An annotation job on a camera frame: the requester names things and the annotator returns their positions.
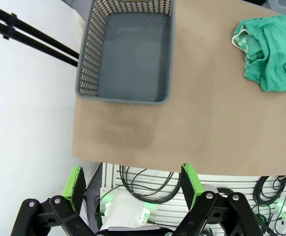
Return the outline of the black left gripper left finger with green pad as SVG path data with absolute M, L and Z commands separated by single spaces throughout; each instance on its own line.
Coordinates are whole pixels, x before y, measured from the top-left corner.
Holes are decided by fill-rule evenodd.
M 95 233 L 80 217 L 86 191 L 83 168 L 74 167 L 63 193 L 44 202 L 25 199 L 17 214 L 12 236 L 46 236 L 52 227 L 61 226 L 68 236 L 93 236 Z

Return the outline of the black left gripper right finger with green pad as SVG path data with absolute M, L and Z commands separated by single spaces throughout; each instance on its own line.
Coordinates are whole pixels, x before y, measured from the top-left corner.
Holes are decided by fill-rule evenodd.
M 189 212 L 173 232 L 174 236 L 199 236 L 207 224 L 219 224 L 226 236 L 262 235 L 244 194 L 227 197 L 205 191 L 190 163 L 181 166 L 180 185 Z

